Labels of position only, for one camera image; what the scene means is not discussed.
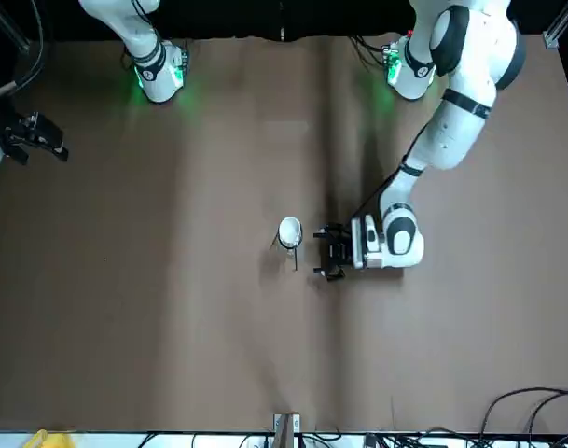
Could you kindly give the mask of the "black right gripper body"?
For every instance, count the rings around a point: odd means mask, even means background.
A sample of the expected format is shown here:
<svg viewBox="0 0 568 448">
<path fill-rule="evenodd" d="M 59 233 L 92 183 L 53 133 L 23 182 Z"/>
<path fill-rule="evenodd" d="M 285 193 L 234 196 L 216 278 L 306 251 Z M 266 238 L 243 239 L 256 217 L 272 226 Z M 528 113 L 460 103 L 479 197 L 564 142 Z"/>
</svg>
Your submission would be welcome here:
<svg viewBox="0 0 568 448">
<path fill-rule="evenodd" d="M 37 137 L 34 128 L 22 121 L 5 127 L 4 140 L 7 145 L 26 145 L 28 147 L 35 147 L 37 145 Z"/>
</svg>

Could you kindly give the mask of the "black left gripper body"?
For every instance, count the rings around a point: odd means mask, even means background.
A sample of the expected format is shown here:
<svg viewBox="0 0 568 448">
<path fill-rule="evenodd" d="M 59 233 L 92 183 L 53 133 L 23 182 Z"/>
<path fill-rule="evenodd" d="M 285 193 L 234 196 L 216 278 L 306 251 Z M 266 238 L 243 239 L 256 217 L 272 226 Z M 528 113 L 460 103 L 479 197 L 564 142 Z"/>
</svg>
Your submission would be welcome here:
<svg viewBox="0 0 568 448">
<path fill-rule="evenodd" d="M 353 266 L 352 236 L 346 231 L 346 237 L 339 240 L 329 240 L 329 267 Z"/>
</svg>

